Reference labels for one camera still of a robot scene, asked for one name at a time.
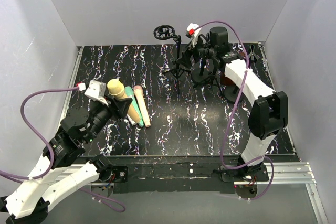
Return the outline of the large yellow microphone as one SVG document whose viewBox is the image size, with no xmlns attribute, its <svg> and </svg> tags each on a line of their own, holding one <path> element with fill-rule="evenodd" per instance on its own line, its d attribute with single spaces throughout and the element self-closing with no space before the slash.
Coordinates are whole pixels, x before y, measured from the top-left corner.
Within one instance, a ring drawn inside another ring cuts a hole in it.
<svg viewBox="0 0 336 224">
<path fill-rule="evenodd" d="M 107 88 L 109 93 L 118 101 L 125 101 L 126 99 L 128 99 L 129 97 L 126 95 L 125 93 L 125 89 L 124 89 L 124 85 L 123 83 L 121 83 L 118 79 L 111 79 L 108 83 L 107 83 Z M 139 123 L 140 122 L 140 117 L 136 111 L 136 109 L 134 108 L 134 106 L 132 105 L 132 98 L 130 99 L 130 105 L 128 108 L 128 112 L 127 114 L 130 116 L 130 118 L 135 122 L 135 123 Z"/>
</svg>

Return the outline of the black round base holder stand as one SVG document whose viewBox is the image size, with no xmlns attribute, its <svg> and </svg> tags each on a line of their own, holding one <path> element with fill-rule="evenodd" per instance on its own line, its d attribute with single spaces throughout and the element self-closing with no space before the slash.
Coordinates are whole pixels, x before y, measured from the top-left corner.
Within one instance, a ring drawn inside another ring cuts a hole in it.
<svg viewBox="0 0 336 224">
<path fill-rule="evenodd" d="M 236 85 L 226 86 L 224 89 L 224 98 L 228 103 L 234 104 L 239 94 L 239 87 Z"/>
</svg>

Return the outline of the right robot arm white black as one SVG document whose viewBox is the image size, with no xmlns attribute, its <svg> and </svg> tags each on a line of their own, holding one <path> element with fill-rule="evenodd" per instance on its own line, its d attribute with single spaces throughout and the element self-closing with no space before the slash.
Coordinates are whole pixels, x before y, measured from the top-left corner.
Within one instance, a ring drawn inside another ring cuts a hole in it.
<svg viewBox="0 0 336 224">
<path fill-rule="evenodd" d="M 221 173 L 235 177 L 254 176 L 261 171 L 270 143 L 288 124 L 288 97 L 283 91 L 276 92 L 268 87 L 253 73 L 246 48 L 241 53 L 230 49 L 228 26 L 221 22 L 219 26 L 211 28 L 203 40 L 202 26 L 190 23 L 186 36 L 191 41 L 178 63 L 190 68 L 191 58 L 195 62 L 212 60 L 215 70 L 221 71 L 234 83 L 234 86 L 225 88 L 224 95 L 236 89 L 234 105 L 239 103 L 242 95 L 247 98 L 251 105 L 247 145 L 238 158 L 237 166 L 222 164 Z"/>
</svg>

